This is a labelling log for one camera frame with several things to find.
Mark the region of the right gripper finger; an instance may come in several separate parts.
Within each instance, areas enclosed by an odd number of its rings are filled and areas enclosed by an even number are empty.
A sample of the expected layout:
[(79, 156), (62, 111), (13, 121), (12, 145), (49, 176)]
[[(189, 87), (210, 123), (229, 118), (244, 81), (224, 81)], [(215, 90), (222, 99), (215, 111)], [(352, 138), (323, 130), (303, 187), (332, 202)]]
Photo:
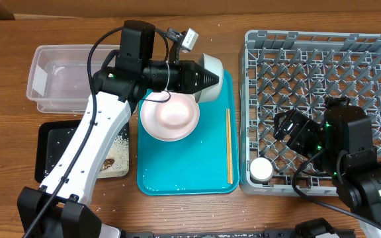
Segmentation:
[(304, 125), (304, 122), (295, 122), (291, 120), (286, 122), (284, 129), (288, 136), (288, 139), (286, 141), (287, 145), (302, 143), (302, 128), (304, 127)]
[(285, 132), (284, 126), (287, 121), (295, 121), (298, 122), (297, 119), (297, 110), (289, 110), (286, 112), (281, 112), (275, 115), (274, 117), (274, 138), (282, 141), (287, 133)]

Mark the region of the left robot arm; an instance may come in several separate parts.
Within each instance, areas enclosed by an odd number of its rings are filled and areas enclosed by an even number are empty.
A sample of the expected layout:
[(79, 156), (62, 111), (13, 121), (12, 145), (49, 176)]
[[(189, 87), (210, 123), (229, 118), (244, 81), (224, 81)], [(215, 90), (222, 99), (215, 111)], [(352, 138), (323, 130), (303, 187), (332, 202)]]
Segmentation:
[(38, 189), (24, 187), (17, 207), (26, 237), (123, 237), (90, 209), (108, 151), (148, 91), (188, 94), (197, 102), (216, 100), (224, 78), (222, 62), (207, 54), (181, 60), (193, 49), (194, 30), (160, 30), (140, 20), (118, 28), (118, 49), (98, 71), (87, 71), (91, 94), (63, 155)]

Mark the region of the white paper cup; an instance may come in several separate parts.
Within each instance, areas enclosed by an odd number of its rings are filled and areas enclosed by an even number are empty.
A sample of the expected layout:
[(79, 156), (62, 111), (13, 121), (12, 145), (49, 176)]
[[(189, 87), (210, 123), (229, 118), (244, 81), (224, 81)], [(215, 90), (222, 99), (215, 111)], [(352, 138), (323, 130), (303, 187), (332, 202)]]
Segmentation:
[(274, 173), (273, 165), (264, 157), (258, 157), (250, 163), (249, 166), (250, 177), (255, 182), (269, 182)]

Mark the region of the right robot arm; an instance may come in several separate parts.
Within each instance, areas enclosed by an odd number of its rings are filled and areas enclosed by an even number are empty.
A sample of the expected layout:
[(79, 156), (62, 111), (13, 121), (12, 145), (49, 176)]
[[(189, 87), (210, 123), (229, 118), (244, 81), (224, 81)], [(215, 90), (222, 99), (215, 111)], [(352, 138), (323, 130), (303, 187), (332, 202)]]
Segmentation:
[[(307, 159), (294, 173), (292, 188), (314, 204), (357, 219), (367, 237), (381, 237), (381, 162), (373, 144), (372, 122), (347, 97), (327, 97), (324, 107), (320, 123), (296, 109), (274, 117), (274, 138)], [(346, 210), (316, 200), (297, 187), (296, 179), (308, 164), (331, 177)]]

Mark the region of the rice and food scraps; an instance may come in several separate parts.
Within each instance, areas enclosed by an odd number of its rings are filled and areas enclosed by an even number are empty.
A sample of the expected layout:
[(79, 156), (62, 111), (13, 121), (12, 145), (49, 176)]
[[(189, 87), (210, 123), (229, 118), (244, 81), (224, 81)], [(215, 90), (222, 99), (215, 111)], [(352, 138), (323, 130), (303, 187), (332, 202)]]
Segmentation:
[[(43, 177), (47, 177), (61, 159), (76, 128), (60, 128), (49, 131), (47, 145), (43, 148), (45, 158)], [(123, 177), (129, 171), (129, 124), (116, 136), (101, 166), (98, 178)]]

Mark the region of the grey bowl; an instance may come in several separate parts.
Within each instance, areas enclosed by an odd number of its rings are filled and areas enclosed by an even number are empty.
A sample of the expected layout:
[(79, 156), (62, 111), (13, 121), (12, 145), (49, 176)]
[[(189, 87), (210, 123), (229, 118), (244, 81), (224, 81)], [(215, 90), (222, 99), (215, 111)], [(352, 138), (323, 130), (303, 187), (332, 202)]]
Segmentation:
[(214, 84), (194, 94), (196, 103), (212, 102), (215, 101), (222, 90), (224, 81), (224, 68), (222, 62), (208, 54), (202, 54), (199, 62), (209, 76), (214, 78)]

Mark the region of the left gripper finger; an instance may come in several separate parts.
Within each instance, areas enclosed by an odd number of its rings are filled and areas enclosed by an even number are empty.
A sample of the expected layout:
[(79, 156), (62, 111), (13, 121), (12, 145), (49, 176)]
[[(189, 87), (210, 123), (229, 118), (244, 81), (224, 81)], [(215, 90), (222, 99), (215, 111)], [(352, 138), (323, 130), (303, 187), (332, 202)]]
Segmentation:
[(206, 69), (203, 65), (196, 63), (195, 65), (195, 77), (197, 80), (205, 80), (208, 78), (209, 80), (219, 80), (219, 76), (215, 73), (212, 73), (210, 70)]
[(215, 77), (197, 78), (195, 87), (197, 89), (196, 94), (217, 95), (220, 92), (219, 79)]

